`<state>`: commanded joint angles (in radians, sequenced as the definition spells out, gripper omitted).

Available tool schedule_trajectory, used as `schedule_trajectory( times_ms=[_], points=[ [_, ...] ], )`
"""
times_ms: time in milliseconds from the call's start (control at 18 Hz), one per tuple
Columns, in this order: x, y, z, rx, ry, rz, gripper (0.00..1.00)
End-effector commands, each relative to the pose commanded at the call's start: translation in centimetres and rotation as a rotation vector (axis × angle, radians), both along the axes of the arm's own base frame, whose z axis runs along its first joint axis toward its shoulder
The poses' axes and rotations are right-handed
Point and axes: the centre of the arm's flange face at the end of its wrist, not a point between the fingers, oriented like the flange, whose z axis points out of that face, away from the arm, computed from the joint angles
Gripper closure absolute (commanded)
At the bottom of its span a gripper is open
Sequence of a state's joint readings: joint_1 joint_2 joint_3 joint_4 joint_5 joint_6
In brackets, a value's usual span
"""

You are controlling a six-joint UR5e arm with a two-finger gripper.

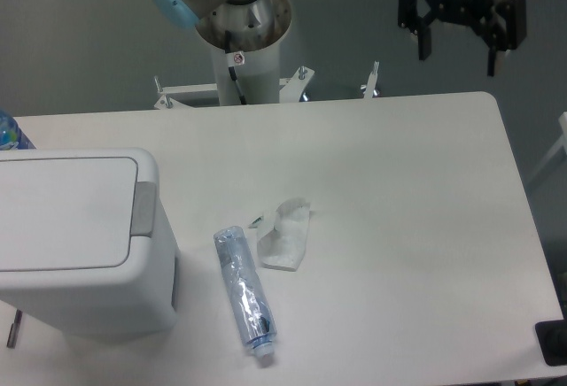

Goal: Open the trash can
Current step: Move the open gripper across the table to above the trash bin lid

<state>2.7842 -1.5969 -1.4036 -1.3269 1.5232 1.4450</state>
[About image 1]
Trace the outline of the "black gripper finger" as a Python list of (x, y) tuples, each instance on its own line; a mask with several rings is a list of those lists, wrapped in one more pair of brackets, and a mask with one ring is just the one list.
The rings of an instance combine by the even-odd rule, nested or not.
[(420, 16), (418, 0), (398, 0), (398, 26), (405, 28), (417, 38), (418, 58), (426, 60), (432, 51), (430, 24), (435, 20), (432, 12)]
[(527, 0), (489, 0), (474, 27), (488, 47), (487, 75), (494, 77), (498, 55), (516, 50), (527, 36)]

